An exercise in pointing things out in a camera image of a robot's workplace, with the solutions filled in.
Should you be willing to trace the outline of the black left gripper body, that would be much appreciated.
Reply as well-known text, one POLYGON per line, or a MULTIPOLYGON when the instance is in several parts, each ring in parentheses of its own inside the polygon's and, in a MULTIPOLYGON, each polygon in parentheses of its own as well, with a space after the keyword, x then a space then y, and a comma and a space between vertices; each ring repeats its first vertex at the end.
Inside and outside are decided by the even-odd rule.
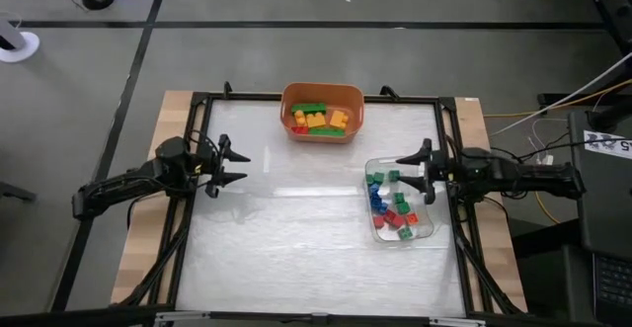
POLYGON ((218 156, 214 147, 207 143, 201 142, 197 146, 196 153, 196 174, 199 177, 207 176, 207 179, 200 180, 200 185, 205 186, 211 175, 218 169, 218 156))

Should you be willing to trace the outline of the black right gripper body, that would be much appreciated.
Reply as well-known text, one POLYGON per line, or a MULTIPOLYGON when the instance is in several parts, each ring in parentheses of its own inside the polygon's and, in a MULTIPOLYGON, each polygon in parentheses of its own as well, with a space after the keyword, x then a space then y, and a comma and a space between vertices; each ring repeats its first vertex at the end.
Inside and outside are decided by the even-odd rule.
POLYGON ((462 183, 464 176, 460 161, 450 156, 446 151, 433 151, 431 156, 431 180, 462 183))

